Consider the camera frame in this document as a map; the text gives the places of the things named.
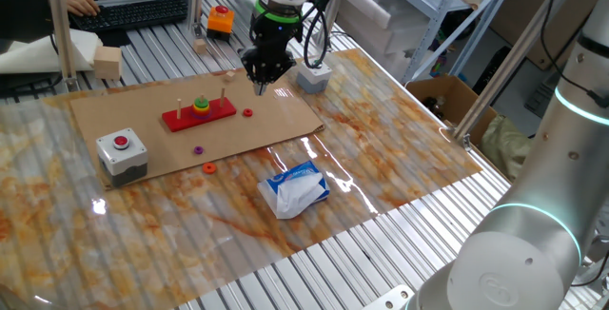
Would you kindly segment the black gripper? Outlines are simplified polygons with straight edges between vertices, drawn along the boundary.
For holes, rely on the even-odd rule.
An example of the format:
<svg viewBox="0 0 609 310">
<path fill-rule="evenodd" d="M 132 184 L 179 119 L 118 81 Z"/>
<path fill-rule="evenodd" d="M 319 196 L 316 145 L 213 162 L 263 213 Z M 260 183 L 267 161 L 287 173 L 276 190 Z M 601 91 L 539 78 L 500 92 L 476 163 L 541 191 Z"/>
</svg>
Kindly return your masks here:
<svg viewBox="0 0 609 310">
<path fill-rule="evenodd" d="M 296 61 L 287 44 L 302 41 L 303 25 L 299 19 L 285 23 L 266 16 L 252 16 L 249 37 L 251 45 L 240 50 L 240 59 L 256 95 L 264 95 L 267 85 L 275 83 Z"/>
</svg>

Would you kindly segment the person's bare hand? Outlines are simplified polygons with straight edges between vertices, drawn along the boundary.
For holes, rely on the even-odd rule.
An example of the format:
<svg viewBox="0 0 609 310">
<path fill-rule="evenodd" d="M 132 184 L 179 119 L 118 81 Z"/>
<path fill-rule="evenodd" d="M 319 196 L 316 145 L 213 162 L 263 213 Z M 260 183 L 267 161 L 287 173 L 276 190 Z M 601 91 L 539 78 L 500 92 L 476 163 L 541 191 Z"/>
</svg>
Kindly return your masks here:
<svg viewBox="0 0 609 310">
<path fill-rule="evenodd" d="M 66 0 L 69 13 L 77 16 L 96 16 L 100 8 L 94 0 Z"/>
</svg>

